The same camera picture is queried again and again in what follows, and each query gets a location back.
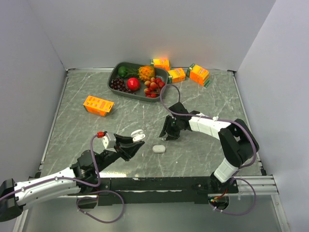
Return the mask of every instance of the metal frame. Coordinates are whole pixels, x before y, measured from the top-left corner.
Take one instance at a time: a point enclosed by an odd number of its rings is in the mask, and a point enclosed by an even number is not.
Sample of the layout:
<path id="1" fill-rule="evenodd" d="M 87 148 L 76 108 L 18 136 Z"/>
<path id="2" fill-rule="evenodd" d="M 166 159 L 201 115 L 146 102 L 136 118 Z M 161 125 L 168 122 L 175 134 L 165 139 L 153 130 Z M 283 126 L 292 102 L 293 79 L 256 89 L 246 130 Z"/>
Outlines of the metal frame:
<path id="1" fill-rule="evenodd" d="M 51 139 L 51 135 L 52 135 L 52 132 L 53 132 L 53 129 L 54 129 L 56 118 L 57 118 L 57 115 L 58 115 L 58 112 L 59 112 L 61 101 L 62 101 L 62 98 L 63 98 L 63 95 L 64 95 L 66 84 L 68 82 L 68 78 L 70 77 L 70 74 L 71 73 L 82 73 L 82 72 L 105 72 L 105 73 L 107 73 L 107 72 L 111 72 L 112 70 L 113 70 L 113 68 L 97 68 L 97 69 L 94 68 L 94 69 L 71 69 L 71 70 L 67 71 L 67 76 L 66 76 L 65 81 L 64 81 L 64 85 L 63 85 L 62 92 L 61 92 L 61 95 L 60 95 L 60 100 L 59 100 L 59 103 L 58 103 L 58 106 L 57 106 L 57 109 L 56 109 L 56 112 L 55 112 L 54 120 L 53 120 L 53 123 L 52 123 L 52 126 L 51 126 L 51 130 L 49 132 L 48 140 L 47 140 L 45 150 L 44 150 L 44 153 L 43 153 L 43 156 L 42 156 L 40 169 L 42 169 L 42 166 L 44 164 L 44 160 L 45 160 L 45 156 L 46 156 L 47 149 L 48 149 L 48 146 L 49 146 L 49 142 L 50 142 L 50 139 Z M 241 96 L 240 96 L 240 93 L 239 93 L 239 89 L 238 89 L 238 86 L 237 86 L 235 75 L 233 75 L 233 81 L 235 83 L 235 86 L 236 86 L 236 89 L 237 89 L 237 92 L 238 92 L 238 96 L 239 96 L 239 100 L 240 100 L 241 106 L 243 108 L 245 118 L 246 118 L 247 123 L 248 123 L 248 128 L 251 130 L 251 127 L 250 127 L 250 124 L 249 124 L 249 121 L 248 121 L 248 117 L 247 117 L 247 114 L 245 112 L 245 108 L 244 108 L 244 105 L 243 105 L 243 102 L 242 102 L 242 99 L 241 99 Z M 257 154 L 257 159 L 259 161 L 260 167 L 263 167 L 261 160 L 260 160 L 260 157 L 259 157 L 259 154 Z M 253 185 L 254 189 L 256 190 L 257 195 L 271 195 L 273 203 L 274 203 L 274 208 L 275 208 L 275 211 L 276 211 L 276 214 L 277 214 L 277 217 L 278 217 L 278 221 L 279 221 L 280 226 L 281 226 L 281 230 L 283 232 L 290 232 L 289 224 L 287 222 L 287 219 L 286 219 L 286 216 L 285 216 L 285 213 L 284 213 L 284 209 L 283 209 L 283 206 L 282 206 L 280 198 L 279 198 L 279 192 L 278 192 L 274 177 L 268 176 L 268 175 L 267 176 L 243 176 L 243 177 L 239 176 L 239 177 L 241 177 L 241 178 L 247 180 L 249 183 L 251 183 Z M 239 180 L 237 180 L 237 184 L 238 184 L 238 188 L 239 188 L 239 193 L 236 193 L 236 194 L 230 193 L 230 194 L 227 194 L 227 196 L 232 196 L 232 195 L 241 196 L 241 195 L 252 195 L 253 194 L 252 191 L 251 191 L 251 188 L 248 186 L 248 184 L 243 183 Z M 217 196 L 217 195 L 219 195 L 219 194 L 209 194 L 209 196 Z M 78 199 L 80 197 L 81 196 L 61 196 L 60 198 L 76 198 L 76 199 Z M 16 219 L 13 232 L 22 232 L 25 221 L 27 219 L 27 215 L 28 215 L 28 210 L 25 210 Z"/>

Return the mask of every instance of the pineapple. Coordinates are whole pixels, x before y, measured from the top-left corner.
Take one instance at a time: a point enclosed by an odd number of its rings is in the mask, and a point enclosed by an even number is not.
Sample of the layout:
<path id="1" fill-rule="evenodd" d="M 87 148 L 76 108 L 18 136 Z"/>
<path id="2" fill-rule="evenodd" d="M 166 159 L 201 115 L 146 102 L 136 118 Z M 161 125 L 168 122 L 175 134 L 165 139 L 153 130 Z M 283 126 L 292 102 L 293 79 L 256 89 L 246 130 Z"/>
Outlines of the pineapple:
<path id="1" fill-rule="evenodd" d="M 141 66 L 139 69 L 126 68 L 126 76 L 139 76 L 142 81 L 149 81 L 150 78 L 155 78 L 155 68 L 150 65 Z"/>

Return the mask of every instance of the robotic arm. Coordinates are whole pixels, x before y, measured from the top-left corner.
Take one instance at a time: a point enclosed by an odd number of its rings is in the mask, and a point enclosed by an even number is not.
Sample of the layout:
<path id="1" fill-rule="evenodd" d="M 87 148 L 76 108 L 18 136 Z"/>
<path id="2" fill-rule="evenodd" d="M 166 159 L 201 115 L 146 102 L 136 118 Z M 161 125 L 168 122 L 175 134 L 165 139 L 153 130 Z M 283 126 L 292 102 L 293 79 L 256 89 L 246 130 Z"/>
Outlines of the robotic arm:
<path id="1" fill-rule="evenodd" d="M 180 102 L 169 108 L 178 114 L 189 114 Z M 204 116 L 198 111 L 190 112 L 192 115 Z M 219 122 L 217 117 L 205 119 L 197 116 L 167 116 L 160 137 L 168 134 L 166 140 L 176 140 L 180 136 L 181 130 L 198 131 L 219 139 L 224 152 L 224 160 L 220 166 L 211 174 L 211 184 L 214 189 L 222 189 L 230 183 L 230 178 L 234 173 L 253 155 L 253 148 L 244 132 L 234 124 Z M 245 122 L 236 119 L 253 140 L 256 151 L 259 145 Z"/>
<path id="2" fill-rule="evenodd" d="M 133 158 L 138 149 L 145 143 L 141 141 L 145 138 L 142 133 L 140 130 L 132 137 L 124 137 L 118 134 L 100 132 L 100 135 L 103 136 L 102 141 L 105 150 L 100 154 L 95 153 L 99 172 L 119 158 L 125 161 Z M 84 151 L 72 166 L 49 176 L 17 183 L 13 179 L 8 179 L 0 186 L 0 222 L 19 216 L 23 210 L 29 209 L 37 203 L 68 194 L 80 193 L 85 195 L 92 192 L 94 188 L 82 182 L 92 184 L 98 182 L 98 174 L 95 171 L 90 150 Z"/>

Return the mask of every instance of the red fruit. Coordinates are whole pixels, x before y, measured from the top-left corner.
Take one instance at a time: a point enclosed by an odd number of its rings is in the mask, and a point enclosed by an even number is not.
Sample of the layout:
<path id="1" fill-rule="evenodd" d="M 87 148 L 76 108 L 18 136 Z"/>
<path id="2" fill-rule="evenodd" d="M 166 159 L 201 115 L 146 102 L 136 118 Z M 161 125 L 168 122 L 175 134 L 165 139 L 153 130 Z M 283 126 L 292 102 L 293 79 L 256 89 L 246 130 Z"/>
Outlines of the red fruit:
<path id="1" fill-rule="evenodd" d="M 157 78 L 157 79 L 155 80 L 155 82 L 156 82 L 157 84 L 159 84 L 160 82 L 162 82 L 162 80 L 161 80 L 161 78 Z"/>
<path id="2" fill-rule="evenodd" d="M 151 90 L 150 90 L 149 88 L 146 88 L 146 89 L 144 89 L 144 92 L 145 92 L 145 93 L 150 93 Z"/>
<path id="3" fill-rule="evenodd" d="M 144 83 L 148 88 L 149 88 L 149 86 L 150 86 L 150 84 L 151 84 L 151 82 L 150 81 L 145 81 L 145 83 Z"/>
<path id="4" fill-rule="evenodd" d="M 163 81 L 161 81 L 161 82 L 159 83 L 160 88 L 163 88 L 164 85 L 165 85 L 165 83 L 164 83 Z"/>
<path id="5" fill-rule="evenodd" d="M 132 91 L 136 91 L 136 90 L 138 90 L 140 88 L 140 82 L 135 77 L 132 77 L 132 78 L 128 79 L 128 81 L 126 82 L 126 85 Z"/>
<path id="6" fill-rule="evenodd" d="M 155 83 L 155 82 L 152 82 L 151 84 L 150 84 L 150 89 L 151 90 L 156 90 L 158 88 L 158 85 Z"/>

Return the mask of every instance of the orange carton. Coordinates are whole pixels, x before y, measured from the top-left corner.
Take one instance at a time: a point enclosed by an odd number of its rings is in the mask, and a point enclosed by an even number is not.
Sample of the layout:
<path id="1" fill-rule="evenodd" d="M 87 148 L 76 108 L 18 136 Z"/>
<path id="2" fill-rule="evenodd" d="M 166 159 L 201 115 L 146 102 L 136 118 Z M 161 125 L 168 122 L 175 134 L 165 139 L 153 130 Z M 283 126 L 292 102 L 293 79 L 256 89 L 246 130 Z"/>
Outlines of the orange carton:
<path id="1" fill-rule="evenodd" d="M 84 108 L 86 111 L 100 116 L 105 116 L 106 113 L 111 111 L 113 105 L 114 102 L 112 101 L 107 101 L 90 95 L 84 102 Z"/>
<path id="2" fill-rule="evenodd" d="M 206 86 L 209 84 L 209 71 L 196 64 L 192 64 L 188 68 L 187 76 L 202 86 Z"/>
<path id="3" fill-rule="evenodd" d="M 150 64 L 157 68 L 165 69 L 166 71 L 170 70 L 170 64 L 168 59 L 152 59 Z"/>
<path id="4" fill-rule="evenodd" d="M 169 84 L 185 80 L 185 73 L 182 68 L 169 70 L 168 73 L 169 73 L 169 80 L 168 80 Z"/>

